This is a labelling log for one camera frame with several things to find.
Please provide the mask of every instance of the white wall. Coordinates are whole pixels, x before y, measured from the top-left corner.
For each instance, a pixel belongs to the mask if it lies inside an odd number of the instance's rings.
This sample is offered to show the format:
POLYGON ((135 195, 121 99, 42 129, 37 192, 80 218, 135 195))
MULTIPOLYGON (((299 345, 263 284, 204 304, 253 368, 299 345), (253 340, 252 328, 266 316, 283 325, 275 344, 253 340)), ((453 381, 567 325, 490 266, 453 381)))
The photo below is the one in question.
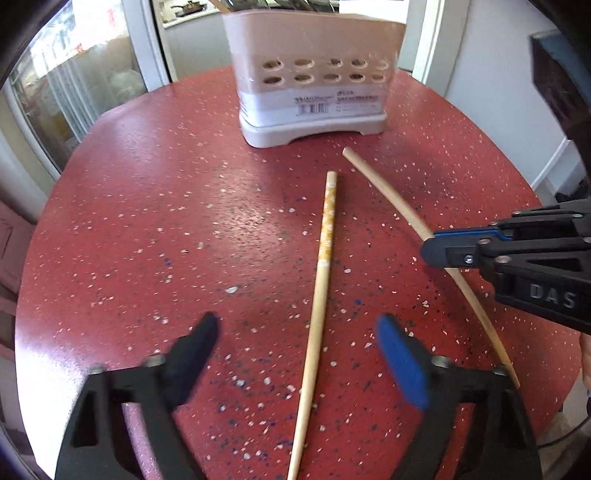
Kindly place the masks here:
POLYGON ((232 64, 220 13, 167 26, 164 35, 179 79, 232 64))
POLYGON ((564 139, 531 75, 528 36, 553 28, 528 0, 471 0, 446 95, 530 184, 564 139))

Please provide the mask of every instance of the glass door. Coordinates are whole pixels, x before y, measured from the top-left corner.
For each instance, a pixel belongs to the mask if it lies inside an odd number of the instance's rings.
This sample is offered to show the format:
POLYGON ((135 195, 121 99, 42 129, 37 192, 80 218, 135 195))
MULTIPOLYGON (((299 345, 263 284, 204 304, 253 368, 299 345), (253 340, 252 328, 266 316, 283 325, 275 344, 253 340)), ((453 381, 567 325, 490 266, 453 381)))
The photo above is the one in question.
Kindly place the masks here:
POLYGON ((148 91, 144 80, 122 1, 70 0, 32 40, 8 83, 32 137, 62 172, 102 113, 148 91))

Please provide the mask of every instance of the utensil holder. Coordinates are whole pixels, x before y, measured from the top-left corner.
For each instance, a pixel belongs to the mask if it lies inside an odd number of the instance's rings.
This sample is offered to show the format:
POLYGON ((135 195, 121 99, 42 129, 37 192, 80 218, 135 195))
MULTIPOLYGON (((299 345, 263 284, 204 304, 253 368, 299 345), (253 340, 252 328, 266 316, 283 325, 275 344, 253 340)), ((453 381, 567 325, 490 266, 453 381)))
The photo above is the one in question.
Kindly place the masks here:
POLYGON ((253 147, 322 132, 377 134, 406 25, 361 15, 250 10, 223 16, 253 147))

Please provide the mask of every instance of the screw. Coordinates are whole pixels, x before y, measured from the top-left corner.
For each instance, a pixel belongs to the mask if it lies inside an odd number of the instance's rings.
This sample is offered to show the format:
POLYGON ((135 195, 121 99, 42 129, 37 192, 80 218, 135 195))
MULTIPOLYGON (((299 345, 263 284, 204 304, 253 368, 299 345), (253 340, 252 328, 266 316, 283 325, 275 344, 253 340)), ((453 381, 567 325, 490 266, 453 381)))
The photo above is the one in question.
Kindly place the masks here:
POLYGON ((509 263, 511 261, 511 257, 509 255, 500 255, 495 258, 495 262, 497 263, 509 263))
POLYGON ((165 356, 161 353, 157 353, 156 355, 150 355, 146 360, 144 360, 145 367, 157 367, 164 363, 165 356))
POLYGON ((436 367, 450 368, 452 366, 452 360, 446 356, 435 355, 431 357, 431 363, 436 367))
POLYGON ((105 371, 106 371, 106 368, 104 365, 96 364, 96 365, 93 365, 92 367, 90 367, 90 369, 88 370, 88 374, 89 375, 98 375, 98 374, 101 374, 105 371))

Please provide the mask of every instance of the cable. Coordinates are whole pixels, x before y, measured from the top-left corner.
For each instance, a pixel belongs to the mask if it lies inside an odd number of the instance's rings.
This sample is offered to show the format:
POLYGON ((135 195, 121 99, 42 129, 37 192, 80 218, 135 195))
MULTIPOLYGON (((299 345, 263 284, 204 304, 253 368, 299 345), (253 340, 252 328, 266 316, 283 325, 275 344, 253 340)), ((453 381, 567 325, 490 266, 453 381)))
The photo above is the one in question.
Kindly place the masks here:
POLYGON ((567 438, 569 438, 571 435, 577 433, 580 429, 582 429, 585 424, 589 421, 589 419, 591 419, 591 415, 588 416, 586 419, 584 419, 581 423, 579 423, 575 428, 573 428, 570 432, 568 432, 566 435, 562 435, 562 437, 557 438, 556 440, 552 440, 551 442, 548 443, 542 443, 542 445, 538 445, 538 450, 541 450, 542 448, 548 448, 548 447, 553 447, 554 445, 556 445, 557 443, 560 443, 564 440, 566 440, 567 438))

